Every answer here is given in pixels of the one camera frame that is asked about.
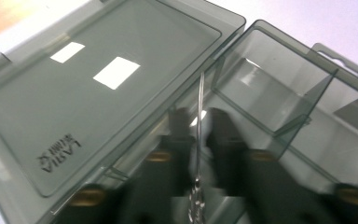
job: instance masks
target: blurry black object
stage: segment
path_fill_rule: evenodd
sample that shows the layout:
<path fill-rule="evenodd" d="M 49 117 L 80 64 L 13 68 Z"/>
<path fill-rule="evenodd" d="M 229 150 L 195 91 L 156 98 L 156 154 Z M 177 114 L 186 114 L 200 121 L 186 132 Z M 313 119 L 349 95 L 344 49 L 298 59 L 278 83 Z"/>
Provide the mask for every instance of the blurry black object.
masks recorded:
<path fill-rule="evenodd" d="M 211 108 L 207 147 L 217 187 L 242 197 L 253 224 L 358 224 L 358 188 L 336 185 L 332 194 L 304 189 L 266 150 L 250 149 L 223 110 Z M 170 113 L 170 135 L 145 159 L 141 175 L 120 189 L 89 185 L 80 190 L 57 223 L 173 223 L 171 197 L 191 187 L 188 172 L 194 137 L 185 109 Z"/>

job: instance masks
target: orange surface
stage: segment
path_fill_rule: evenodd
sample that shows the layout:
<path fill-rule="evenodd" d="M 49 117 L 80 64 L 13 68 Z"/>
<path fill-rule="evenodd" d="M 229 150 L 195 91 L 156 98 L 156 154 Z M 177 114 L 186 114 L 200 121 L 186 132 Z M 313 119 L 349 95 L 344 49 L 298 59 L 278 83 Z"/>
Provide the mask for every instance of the orange surface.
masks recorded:
<path fill-rule="evenodd" d="M 0 32 L 36 13 L 44 0 L 0 0 Z"/>

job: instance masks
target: box handle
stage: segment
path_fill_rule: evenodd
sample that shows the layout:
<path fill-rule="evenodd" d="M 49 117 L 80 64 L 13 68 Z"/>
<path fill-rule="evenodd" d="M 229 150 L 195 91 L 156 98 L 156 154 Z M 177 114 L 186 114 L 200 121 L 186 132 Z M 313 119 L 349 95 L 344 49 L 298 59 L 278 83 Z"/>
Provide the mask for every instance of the box handle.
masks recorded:
<path fill-rule="evenodd" d="M 352 62 L 351 60 L 345 58 L 341 54 L 338 54 L 337 52 L 333 51 L 332 49 L 321 43 L 314 44 L 312 49 L 358 77 L 358 64 Z"/>

